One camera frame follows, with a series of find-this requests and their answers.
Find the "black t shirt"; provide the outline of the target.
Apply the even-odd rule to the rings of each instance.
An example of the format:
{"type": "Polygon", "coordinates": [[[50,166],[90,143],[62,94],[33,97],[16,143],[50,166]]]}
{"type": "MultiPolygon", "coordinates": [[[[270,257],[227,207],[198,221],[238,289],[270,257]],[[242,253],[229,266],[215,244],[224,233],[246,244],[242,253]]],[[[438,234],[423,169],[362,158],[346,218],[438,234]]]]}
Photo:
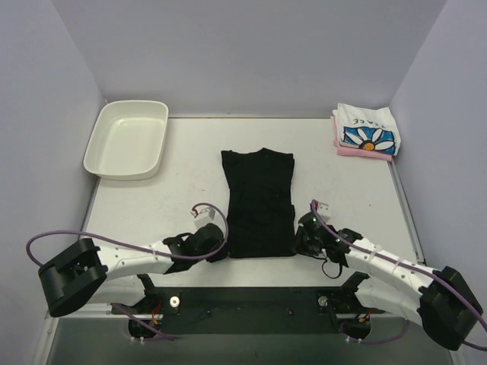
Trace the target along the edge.
{"type": "Polygon", "coordinates": [[[230,192],[228,255],[233,259],[294,256],[294,155],[267,148],[247,154],[222,151],[221,163],[230,192]]]}

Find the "white plastic bin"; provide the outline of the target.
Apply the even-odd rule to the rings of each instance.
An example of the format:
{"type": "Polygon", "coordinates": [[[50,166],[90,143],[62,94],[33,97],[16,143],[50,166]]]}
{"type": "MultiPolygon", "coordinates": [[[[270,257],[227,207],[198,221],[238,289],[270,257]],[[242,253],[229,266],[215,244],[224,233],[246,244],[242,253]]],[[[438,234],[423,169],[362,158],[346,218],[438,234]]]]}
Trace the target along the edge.
{"type": "Polygon", "coordinates": [[[84,168],[101,179],[152,178],[161,163],[169,110],[151,100],[121,100],[100,111],[84,154],[84,168]]]}

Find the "white daisy print t shirt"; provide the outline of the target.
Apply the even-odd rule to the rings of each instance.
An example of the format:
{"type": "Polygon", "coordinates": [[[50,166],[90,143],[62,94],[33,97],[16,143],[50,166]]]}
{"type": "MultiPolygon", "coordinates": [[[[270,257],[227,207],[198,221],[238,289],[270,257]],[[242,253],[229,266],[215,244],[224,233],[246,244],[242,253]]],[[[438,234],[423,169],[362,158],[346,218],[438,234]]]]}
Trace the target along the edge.
{"type": "Polygon", "coordinates": [[[396,120],[388,107],[368,109],[338,103],[333,110],[338,142],[349,148],[395,157],[401,146],[396,120]]]}

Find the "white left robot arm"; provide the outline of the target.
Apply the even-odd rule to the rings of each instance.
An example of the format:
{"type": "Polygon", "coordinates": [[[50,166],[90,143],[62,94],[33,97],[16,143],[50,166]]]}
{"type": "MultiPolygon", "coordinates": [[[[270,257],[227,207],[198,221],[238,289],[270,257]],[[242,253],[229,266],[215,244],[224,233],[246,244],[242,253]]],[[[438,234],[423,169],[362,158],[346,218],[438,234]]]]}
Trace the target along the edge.
{"type": "Polygon", "coordinates": [[[187,271],[219,254],[225,242],[223,231],[213,223],[147,246],[102,247],[94,243],[95,238],[101,236],[88,234],[40,266],[38,275],[52,317],[67,316],[87,303],[115,302],[149,312],[156,303],[153,290],[134,284],[124,289],[100,287],[119,278],[187,271]]]}

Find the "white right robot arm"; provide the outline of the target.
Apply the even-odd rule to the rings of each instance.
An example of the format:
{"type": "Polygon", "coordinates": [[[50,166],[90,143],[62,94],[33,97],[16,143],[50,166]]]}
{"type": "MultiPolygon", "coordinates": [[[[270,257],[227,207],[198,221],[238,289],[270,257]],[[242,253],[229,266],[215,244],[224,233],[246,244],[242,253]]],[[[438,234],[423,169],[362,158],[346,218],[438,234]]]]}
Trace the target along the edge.
{"type": "Polygon", "coordinates": [[[420,325],[428,337],[450,351],[466,344],[483,309],[462,274],[401,259],[360,233],[335,230],[313,212],[298,221],[299,253],[323,253],[329,261],[362,276],[354,297],[364,308],[378,309],[420,325]]]}

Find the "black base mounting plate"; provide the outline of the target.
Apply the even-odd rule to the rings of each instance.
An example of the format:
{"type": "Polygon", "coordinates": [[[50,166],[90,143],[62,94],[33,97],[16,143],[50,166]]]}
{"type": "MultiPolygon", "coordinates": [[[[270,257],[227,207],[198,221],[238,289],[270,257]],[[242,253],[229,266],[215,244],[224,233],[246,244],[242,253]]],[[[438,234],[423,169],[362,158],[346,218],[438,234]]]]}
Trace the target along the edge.
{"type": "Polygon", "coordinates": [[[342,287],[157,287],[134,306],[169,335],[321,335],[368,312],[342,287]]]}

